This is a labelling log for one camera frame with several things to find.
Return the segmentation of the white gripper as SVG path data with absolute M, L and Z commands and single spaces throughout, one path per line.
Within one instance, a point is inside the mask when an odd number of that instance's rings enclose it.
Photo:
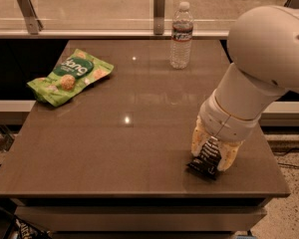
M 242 142 L 257 126 L 262 112 L 262 98 L 257 92 L 238 92 L 219 95 L 214 90 L 201 105 L 191 140 L 191 153 L 198 156 L 210 136 L 220 140 L 219 171 L 227 170 L 234 162 Z

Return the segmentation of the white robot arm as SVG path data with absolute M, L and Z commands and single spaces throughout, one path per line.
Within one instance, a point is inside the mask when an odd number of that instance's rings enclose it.
M 263 111 L 299 94 L 299 9 L 262 6 L 242 14 L 228 33 L 232 63 L 200 107 L 189 167 L 208 175 L 227 170 Z

